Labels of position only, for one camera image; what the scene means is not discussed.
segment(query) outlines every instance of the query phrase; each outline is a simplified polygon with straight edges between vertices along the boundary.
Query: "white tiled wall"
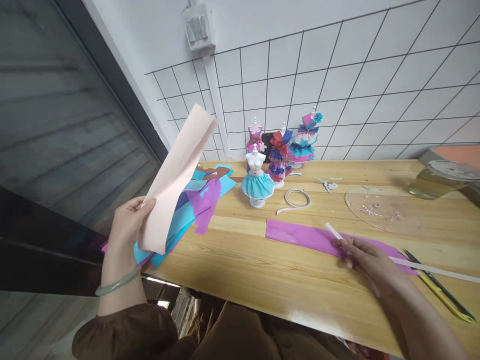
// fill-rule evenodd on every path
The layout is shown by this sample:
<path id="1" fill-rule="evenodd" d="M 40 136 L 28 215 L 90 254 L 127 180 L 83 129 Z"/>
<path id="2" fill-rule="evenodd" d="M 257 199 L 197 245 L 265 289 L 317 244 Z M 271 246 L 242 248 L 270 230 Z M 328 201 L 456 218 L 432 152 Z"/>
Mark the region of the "white tiled wall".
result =
<path id="1" fill-rule="evenodd" d="M 313 106 L 323 114 L 317 160 L 480 143 L 479 15 L 478 0 L 424 0 L 215 54 L 233 159 L 245 159 L 254 117 L 267 131 L 284 121 L 294 130 Z M 215 113 L 201 59 L 146 76 L 177 133 L 194 103 Z M 206 160 L 223 160 L 219 133 Z"/>

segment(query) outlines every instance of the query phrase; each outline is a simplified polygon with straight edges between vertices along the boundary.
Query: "red bow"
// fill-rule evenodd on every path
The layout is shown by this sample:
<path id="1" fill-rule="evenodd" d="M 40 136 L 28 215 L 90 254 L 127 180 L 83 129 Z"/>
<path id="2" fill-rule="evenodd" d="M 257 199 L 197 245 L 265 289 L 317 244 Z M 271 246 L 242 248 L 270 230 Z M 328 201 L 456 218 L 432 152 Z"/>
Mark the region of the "red bow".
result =
<path id="1" fill-rule="evenodd" d="M 282 157 L 286 157 L 287 147 L 282 141 L 283 138 L 284 137 L 281 132 L 276 132 L 275 134 L 273 134 L 273 137 L 270 139 L 270 143 L 273 145 L 274 149 L 278 149 Z"/>

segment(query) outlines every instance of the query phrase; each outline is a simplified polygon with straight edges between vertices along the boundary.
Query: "jade bangle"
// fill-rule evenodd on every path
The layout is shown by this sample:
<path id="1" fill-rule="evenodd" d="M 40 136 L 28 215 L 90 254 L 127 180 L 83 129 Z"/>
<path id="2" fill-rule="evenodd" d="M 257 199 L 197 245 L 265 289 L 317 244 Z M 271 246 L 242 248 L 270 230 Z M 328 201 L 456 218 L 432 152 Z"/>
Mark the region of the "jade bangle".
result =
<path id="1" fill-rule="evenodd" d="M 95 291 L 95 295 L 98 296 L 98 297 L 101 297 L 101 296 L 104 296 L 104 295 L 107 295 L 109 293 L 114 292 L 115 290 L 121 288 L 125 284 L 128 284 L 129 282 L 132 281 L 132 279 L 135 276 L 137 276 L 137 274 L 140 272 L 141 268 L 142 268 L 142 266 L 140 264 L 138 264 L 137 266 L 135 266 L 135 268 L 131 272 L 129 272 L 124 277 L 122 277 L 120 280 L 115 281 L 114 283 L 111 283 L 110 285 L 107 285 L 107 286 L 104 286 L 104 287 L 99 286 Z"/>

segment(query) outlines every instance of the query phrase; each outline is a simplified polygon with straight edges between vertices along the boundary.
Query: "person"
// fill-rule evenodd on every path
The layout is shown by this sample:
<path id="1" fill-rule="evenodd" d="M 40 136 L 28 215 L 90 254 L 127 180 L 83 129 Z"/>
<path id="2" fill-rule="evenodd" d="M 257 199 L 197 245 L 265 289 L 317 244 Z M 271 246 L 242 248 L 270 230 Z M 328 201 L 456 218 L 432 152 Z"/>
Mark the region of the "person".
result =
<path id="1" fill-rule="evenodd" d="M 150 200 L 141 207 L 144 198 L 115 210 L 101 274 L 104 289 L 137 266 L 133 245 L 155 206 Z M 335 245 L 345 250 L 349 269 L 376 285 L 385 310 L 400 324 L 407 359 L 469 359 L 447 323 L 382 250 L 357 238 Z M 357 359 L 331 335 L 228 301 L 220 313 L 212 311 L 203 320 L 197 337 L 178 339 L 169 312 L 147 304 L 137 271 L 130 281 L 100 297 L 97 317 L 77 331 L 72 353 L 79 360 Z"/>

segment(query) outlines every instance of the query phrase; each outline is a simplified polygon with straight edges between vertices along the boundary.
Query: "wooden tabletop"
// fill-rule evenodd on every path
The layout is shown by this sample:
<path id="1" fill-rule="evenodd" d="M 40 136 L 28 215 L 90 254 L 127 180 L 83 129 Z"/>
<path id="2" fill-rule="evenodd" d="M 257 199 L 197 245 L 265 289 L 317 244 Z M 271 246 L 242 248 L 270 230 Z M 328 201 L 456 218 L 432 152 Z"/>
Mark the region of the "wooden tabletop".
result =
<path id="1" fill-rule="evenodd" d="M 246 162 L 229 164 L 233 176 L 246 175 Z M 425 265 L 480 277 L 480 209 L 458 191 L 436 200 L 411 196 L 403 187 L 421 169 L 417 160 L 314 161 L 298 170 L 302 176 L 287 178 L 261 209 L 250 206 L 237 184 L 218 201 L 204 236 L 191 226 L 160 267 L 150 265 L 146 273 L 401 356 L 394 330 L 364 281 L 332 255 L 265 238 L 266 219 L 318 228 L 329 222 L 339 232 L 407 249 Z M 329 177 L 343 178 L 332 194 L 317 180 Z M 420 212 L 421 230 L 395 234 L 358 219 L 344 199 L 355 186 L 404 196 Z M 310 207 L 276 215 L 287 207 L 284 195 L 290 189 L 305 190 Z M 289 200 L 295 203 L 295 194 Z M 480 321 L 480 284 L 435 277 Z M 457 319 L 419 278 L 411 279 L 472 358 L 480 359 L 479 323 Z"/>

